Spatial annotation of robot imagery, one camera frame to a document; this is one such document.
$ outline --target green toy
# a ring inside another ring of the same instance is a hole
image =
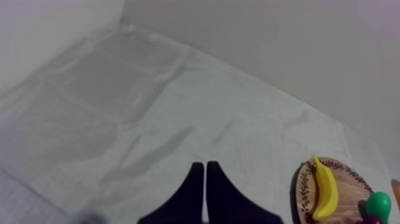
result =
[[[365,211],[369,216],[378,216],[384,224],[388,223],[392,203],[390,197],[384,192],[376,192],[368,198]]]

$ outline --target wrinkled fabric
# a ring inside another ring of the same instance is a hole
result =
[[[284,92],[131,24],[100,36],[0,97],[0,165],[62,210],[132,223],[173,194],[192,162],[218,160],[290,223],[302,162],[352,166],[341,123]]]

